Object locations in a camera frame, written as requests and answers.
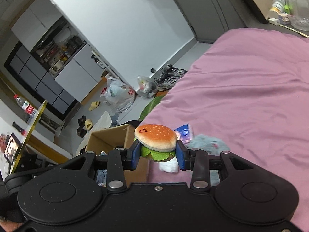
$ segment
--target white plastic bag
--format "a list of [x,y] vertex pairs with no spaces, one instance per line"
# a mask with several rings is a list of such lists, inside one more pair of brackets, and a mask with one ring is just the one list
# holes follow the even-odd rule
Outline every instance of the white plastic bag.
[[107,79],[107,88],[102,90],[100,97],[105,97],[106,101],[114,105],[117,112],[121,113],[132,106],[135,92],[122,81],[109,77]]

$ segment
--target black slipper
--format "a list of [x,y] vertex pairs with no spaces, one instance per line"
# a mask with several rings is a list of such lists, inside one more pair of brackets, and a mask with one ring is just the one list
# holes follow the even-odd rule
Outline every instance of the black slipper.
[[85,121],[86,121],[86,116],[85,116],[85,115],[82,116],[81,118],[79,118],[79,119],[77,120],[78,125],[79,125],[81,128],[83,128],[83,127],[85,126]]
[[82,127],[79,127],[77,128],[77,131],[76,131],[77,135],[81,138],[84,138],[84,136],[86,135],[87,133],[87,130],[83,129]]

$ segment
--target yellow slipper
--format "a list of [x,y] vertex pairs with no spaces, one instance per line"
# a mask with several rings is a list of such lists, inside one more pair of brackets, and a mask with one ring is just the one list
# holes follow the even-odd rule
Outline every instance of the yellow slipper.
[[89,107],[89,111],[92,111],[93,109],[96,109],[100,105],[100,101],[94,101],[91,103],[91,106]]
[[89,131],[91,128],[93,127],[93,122],[92,122],[92,120],[89,118],[89,119],[87,119],[86,121],[85,121],[85,129],[87,130],[87,131]]

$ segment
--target white cabinet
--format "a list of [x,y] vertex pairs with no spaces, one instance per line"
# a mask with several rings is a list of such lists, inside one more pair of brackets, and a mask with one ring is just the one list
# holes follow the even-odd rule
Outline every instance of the white cabinet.
[[55,81],[79,102],[82,102],[97,84],[74,59],[63,68]]
[[86,44],[75,56],[76,62],[82,66],[90,76],[95,79],[95,81],[100,82],[102,75],[102,68],[96,64],[96,62],[91,58],[92,53],[91,47]]
[[49,0],[35,0],[14,24],[12,31],[26,49],[31,51],[61,16]]
[[49,29],[62,16],[50,0],[35,0],[29,9],[36,15],[42,24]]
[[12,27],[12,32],[28,51],[32,50],[46,31],[47,29],[29,8]]

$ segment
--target plush hamburger toy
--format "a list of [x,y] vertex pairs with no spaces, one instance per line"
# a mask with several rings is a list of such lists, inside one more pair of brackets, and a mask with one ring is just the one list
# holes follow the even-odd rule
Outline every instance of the plush hamburger toy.
[[135,129],[135,137],[142,144],[143,157],[167,161],[175,157],[176,133],[163,125],[146,124]]

